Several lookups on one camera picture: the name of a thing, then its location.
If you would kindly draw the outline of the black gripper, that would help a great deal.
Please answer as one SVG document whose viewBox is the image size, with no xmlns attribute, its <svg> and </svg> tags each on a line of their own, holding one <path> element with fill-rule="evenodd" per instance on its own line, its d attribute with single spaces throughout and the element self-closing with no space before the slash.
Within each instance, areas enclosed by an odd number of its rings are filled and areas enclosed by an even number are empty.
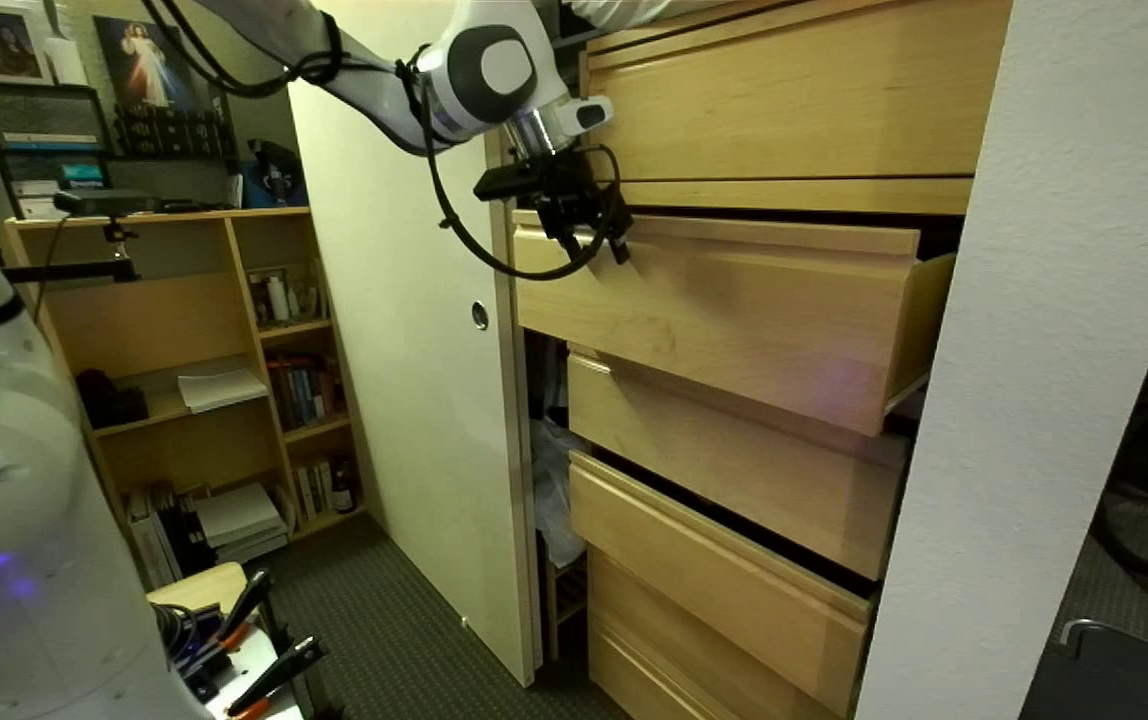
<svg viewBox="0 0 1148 720">
<path fill-rule="evenodd" d="M 616 265 L 631 261 L 631 214 L 618 193 L 618 164 L 594 171 L 593 149 L 487 168 L 473 193 L 479 200 L 511 200 L 516 207 L 531 207 L 540 228 L 562 248 L 568 265 L 593 261 L 593 241 L 583 233 L 602 235 Z"/>
</svg>

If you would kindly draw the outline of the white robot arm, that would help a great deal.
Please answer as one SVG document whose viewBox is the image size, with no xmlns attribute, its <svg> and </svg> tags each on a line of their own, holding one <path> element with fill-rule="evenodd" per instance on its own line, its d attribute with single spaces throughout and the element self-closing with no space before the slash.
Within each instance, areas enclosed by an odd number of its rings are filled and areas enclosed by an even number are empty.
<svg viewBox="0 0 1148 720">
<path fill-rule="evenodd" d="M 307 80 L 396 149 L 433 159 L 487 130 L 521 155 L 476 180 L 482 200 L 531 207 L 573 265 L 593 233 L 628 233 L 624 197 L 593 175 L 586 138 L 613 119 L 554 70 L 531 0 L 454 0 L 446 27 L 385 60 L 312 0 L 198 0 L 284 80 Z M 0 720 L 218 720 L 169 656 L 131 553 L 92 490 L 76 388 L 0 269 Z"/>
</svg>

